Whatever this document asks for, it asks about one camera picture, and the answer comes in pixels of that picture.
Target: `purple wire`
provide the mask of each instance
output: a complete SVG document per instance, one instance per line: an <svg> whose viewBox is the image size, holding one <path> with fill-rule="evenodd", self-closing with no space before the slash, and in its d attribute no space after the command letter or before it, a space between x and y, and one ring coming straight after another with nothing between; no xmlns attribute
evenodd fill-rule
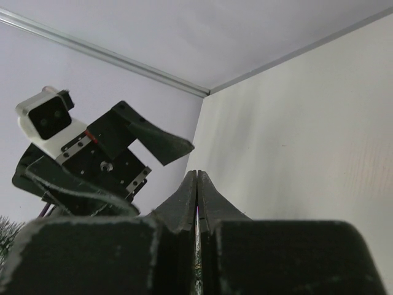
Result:
<svg viewBox="0 0 393 295"><path fill-rule="evenodd" d="M50 215L52 215L55 208L56 208L56 206L53 206L52 209L48 212L48 214L46 214L45 217L49 217Z"/></svg>
<svg viewBox="0 0 393 295"><path fill-rule="evenodd" d="M39 213L39 216L38 216L38 217L44 217L45 214L46 214L46 212L48 211L49 207L50 207L50 204L47 203L47 204L45 205L44 209L42 209L41 213Z"/></svg>

